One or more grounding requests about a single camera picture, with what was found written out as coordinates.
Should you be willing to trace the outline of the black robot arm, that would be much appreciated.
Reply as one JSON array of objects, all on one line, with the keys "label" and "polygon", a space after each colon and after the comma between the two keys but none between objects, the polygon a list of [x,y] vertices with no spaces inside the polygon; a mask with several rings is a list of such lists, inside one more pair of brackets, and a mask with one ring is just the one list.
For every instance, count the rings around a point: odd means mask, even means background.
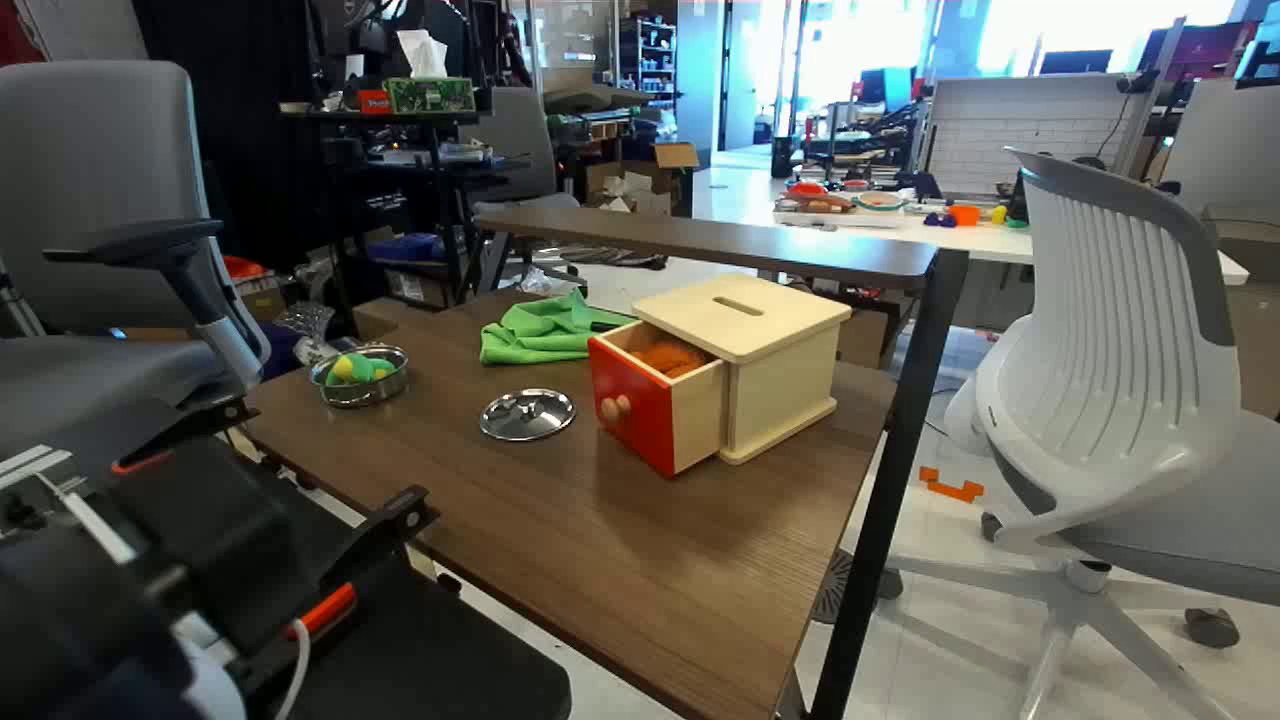
[{"label": "black robot arm", "polygon": [[570,672],[159,411],[6,417],[6,720],[570,720]]}]

